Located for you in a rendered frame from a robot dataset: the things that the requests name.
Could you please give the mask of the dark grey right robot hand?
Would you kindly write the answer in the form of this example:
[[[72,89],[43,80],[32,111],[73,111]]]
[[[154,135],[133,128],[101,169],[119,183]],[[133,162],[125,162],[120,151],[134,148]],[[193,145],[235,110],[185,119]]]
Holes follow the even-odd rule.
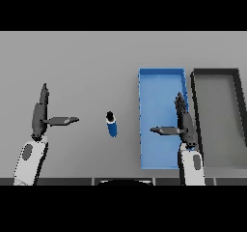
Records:
[[[177,94],[174,104],[178,117],[178,125],[176,127],[154,127],[150,128],[150,131],[156,132],[159,135],[178,135],[181,142],[186,145],[186,148],[192,149],[197,145],[196,132],[182,93]]]

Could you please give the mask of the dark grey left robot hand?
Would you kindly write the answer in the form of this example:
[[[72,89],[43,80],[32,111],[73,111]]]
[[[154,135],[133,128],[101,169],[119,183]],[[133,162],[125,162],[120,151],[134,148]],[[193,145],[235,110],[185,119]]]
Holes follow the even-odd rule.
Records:
[[[32,134],[35,141],[41,141],[46,133],[47,127],[63,127],[78,122],[78,117],[48,117],[49,90],[44,83],[41,88],[39,101],[35,104],[32,117]]]

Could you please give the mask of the blue bin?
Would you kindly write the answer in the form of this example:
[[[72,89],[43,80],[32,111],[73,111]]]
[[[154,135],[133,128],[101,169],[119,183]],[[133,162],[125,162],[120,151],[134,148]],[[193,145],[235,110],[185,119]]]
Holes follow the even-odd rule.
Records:
[[[182,93],[188,108],[184,68],[140,68],[139,132],[142,170],[178,169],[178,135],[159,135],[155,127],[177,127],[175,100]]]

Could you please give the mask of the dark grey bin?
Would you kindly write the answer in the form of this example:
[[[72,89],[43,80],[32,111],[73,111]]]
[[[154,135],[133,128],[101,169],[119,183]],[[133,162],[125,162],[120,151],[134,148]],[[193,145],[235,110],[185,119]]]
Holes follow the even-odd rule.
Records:
[[[247,168],[247,109],[239,69],[190,75],[199,149],[206,168]]]

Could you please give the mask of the blue pipe with dark end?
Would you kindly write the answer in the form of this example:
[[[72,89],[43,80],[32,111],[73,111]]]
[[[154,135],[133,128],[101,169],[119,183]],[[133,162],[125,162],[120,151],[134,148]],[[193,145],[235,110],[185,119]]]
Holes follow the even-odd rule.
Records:
[[[106,113],[106,125],[108,132],[112,137],[117,136],[117,121],[112,111]]]

